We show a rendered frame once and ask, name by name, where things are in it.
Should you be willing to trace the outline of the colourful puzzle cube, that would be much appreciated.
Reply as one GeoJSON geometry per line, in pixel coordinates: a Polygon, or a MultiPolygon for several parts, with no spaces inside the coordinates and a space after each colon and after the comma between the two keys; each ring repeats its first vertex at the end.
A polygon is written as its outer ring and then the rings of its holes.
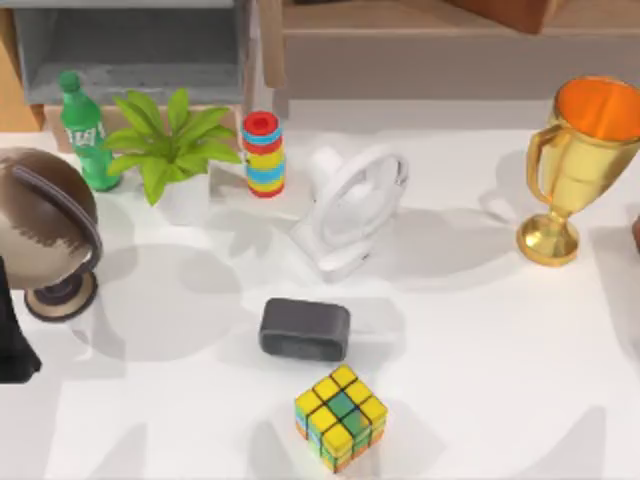
{"type": "Polygon", "coordinates": [[[295,399],[298,433],[333,474],[383,437],[387,406],[342,364],[295,399]]]}

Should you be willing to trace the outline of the white desk fan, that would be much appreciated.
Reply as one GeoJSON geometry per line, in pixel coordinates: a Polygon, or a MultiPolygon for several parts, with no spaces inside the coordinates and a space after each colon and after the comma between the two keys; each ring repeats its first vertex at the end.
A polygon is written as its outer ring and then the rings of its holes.
{"type": "Polygon", "coordinates": [[[350,158],[326,146],[311,156],[306,173],[313,202],[290,237],[324,281],[340,281],[370,256],[376,236],[396,213],[409,162],[384,145],[350,158]]]}

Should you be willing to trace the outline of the dark grey box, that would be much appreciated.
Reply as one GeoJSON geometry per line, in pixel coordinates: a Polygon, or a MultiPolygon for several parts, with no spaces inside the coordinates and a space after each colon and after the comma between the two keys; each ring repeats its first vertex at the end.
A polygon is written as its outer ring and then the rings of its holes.
{"type": "Polygon", "coordinates": [[[345,359],[351,313],[335,303],[270,298],[263,310],[258,340],[272,356],[339,362],[345,359]]]}

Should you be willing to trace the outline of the brown globe on stand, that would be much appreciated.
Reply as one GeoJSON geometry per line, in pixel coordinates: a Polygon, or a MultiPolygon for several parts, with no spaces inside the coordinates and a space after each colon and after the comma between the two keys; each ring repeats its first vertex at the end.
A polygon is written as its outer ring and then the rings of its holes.
{"type": "Polygon", "coordinates": [[[36,148],[0,148],[0,258],[26,308],[61,323],[93,302],[103,256],[97,205],[81,174],[36,148]]]}

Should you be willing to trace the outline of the grey cabinet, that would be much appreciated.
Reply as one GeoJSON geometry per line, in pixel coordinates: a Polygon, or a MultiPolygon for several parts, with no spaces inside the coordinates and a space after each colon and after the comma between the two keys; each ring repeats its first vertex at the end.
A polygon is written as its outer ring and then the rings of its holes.
{"type": "Polygon", "coordinates": [[[239,104],[249,0],[0,0],[12,9],[25,99],[58,105],[64,71],[99,104],[137,90],[160,105],[239,104]]]}

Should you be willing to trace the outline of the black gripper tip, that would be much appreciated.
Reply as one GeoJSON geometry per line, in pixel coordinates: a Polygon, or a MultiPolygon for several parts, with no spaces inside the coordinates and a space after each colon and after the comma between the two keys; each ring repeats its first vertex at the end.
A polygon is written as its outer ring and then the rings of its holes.
{"type": "Polygon", "coordinates": [[[39,356],[19,325],[0,256],[0,384],[26,383],[41,367],[39,356]]]}

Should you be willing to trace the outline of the green bottle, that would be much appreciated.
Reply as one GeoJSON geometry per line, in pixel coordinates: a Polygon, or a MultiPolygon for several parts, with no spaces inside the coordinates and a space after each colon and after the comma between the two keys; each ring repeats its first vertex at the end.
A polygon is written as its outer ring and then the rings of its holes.
{"type": "Polygon", "coordinates": [[[109,191],[119,184],[120,176],[108,173],[113,155],[103,146],[106,133],[100,107],[85,93],[76,72],[62,72],[58,84],[63,97],[60,119],[83,178],[93,190],[109,191]]]}

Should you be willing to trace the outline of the stack of coloured rings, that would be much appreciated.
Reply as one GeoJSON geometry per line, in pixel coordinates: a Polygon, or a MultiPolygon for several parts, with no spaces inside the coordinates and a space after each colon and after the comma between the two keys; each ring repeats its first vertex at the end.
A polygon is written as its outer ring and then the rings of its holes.
{"type": "Polygon", "coordinates": [[[261,198],[278,195],[286,174],[279,119],[268,111],[253,111],[244,118],[241,133],[249,190],[261,198]]]}

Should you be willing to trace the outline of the wooden cupboard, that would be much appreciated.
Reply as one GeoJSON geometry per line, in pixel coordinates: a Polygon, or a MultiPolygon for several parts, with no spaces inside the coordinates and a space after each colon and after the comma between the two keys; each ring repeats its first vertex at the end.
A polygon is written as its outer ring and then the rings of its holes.
{"type": "Polygon", "coordinates": [[[521,33],[449,0],[259,0],[265,79],[293,100],[543,101],[567,79],[640,84],[640,0],[525,0],[521,33]]]}

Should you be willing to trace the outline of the gold trophy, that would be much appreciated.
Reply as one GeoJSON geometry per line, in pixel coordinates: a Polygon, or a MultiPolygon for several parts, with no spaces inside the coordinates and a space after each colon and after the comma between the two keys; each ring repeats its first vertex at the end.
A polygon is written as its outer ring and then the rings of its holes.
{"type": "Polygon", "coordinates": [[[556,92],[548,126],[526,154],[530,193],[548,207],[517,230],[522,254],[559,267],[576,257],[579,233],[569,217],[601,197],[640,151],[640,87],[580,76],[556,92]]]}

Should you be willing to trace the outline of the green potted plant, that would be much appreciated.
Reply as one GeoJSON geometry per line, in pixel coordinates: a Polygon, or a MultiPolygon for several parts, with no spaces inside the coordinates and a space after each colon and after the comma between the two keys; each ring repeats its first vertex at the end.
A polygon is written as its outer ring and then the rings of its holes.
{"type": "Polygon", "coordinates": [[[167,107],[167,122],[152,98],[130,90],[114,98],[116,107],[129,126],[107,135],[103,147],[114,154],[107,168],[110,175],[137,168],[143,181],[144,195],[153,206],[170,184],[182,183],[205,175],[209,162],[239,164],[241,156],[228,145],[236,133],[221,124],[230,112],[228,107],[190,110],[189,93],[176,90],[167,107]]]}

